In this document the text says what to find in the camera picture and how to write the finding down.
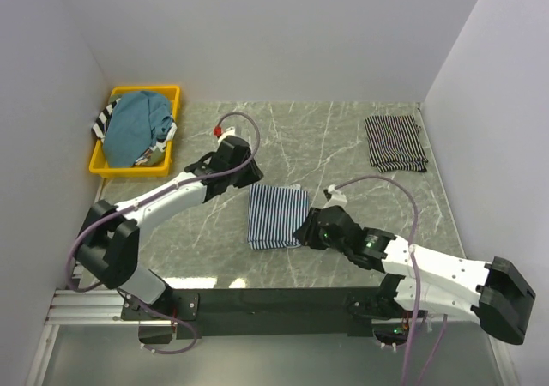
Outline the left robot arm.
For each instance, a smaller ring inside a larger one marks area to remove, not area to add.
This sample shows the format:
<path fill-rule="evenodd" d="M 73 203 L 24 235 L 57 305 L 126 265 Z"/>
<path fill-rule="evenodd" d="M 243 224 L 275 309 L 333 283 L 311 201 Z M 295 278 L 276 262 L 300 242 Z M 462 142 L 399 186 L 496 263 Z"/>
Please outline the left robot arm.
<path fill-rule="evenodd" d="M 137 198 L 112 205 L 96 202 L 88 211 L 73 257 L 100 284 L 141 300 L 153 319 L 172 312 L 172 288 L 139 261 L 141 244 L 166 220 L 226 192 L 262 179 L 250 144 L 222 136 L 218 148 L 186 166 L 172 181 Z"/>

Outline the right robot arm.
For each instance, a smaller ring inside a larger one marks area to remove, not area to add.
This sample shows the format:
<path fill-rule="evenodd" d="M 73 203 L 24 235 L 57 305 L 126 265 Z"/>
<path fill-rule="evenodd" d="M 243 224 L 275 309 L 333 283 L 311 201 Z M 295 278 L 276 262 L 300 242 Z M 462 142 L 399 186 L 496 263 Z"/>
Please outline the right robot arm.
<path fill-rule="evenodd" d="M 336 250 L 355 266 L 384 275 L 374 293 L 350 301 L 356 317 L 446 314 L 511 345 L 525 340 L 535 292 L 502 257 L 473 261 L 409 245 L 401 236 L 360 226 L 340 206 L 312 208 L 293 236 L 305 247 Z"/>

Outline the blue white striped tank top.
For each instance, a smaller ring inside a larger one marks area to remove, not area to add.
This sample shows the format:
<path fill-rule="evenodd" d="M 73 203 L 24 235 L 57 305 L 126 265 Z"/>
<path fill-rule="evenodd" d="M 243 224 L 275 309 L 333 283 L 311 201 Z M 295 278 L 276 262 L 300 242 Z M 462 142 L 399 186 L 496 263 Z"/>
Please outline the blue white striped tank top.
<path fill-rule="evenodd" d="M 308 193 L 298 185 L 253 184 L 248 206 L 247 241 L 253 250 L 299 247 L 293 234 L 309 212 Z"/>

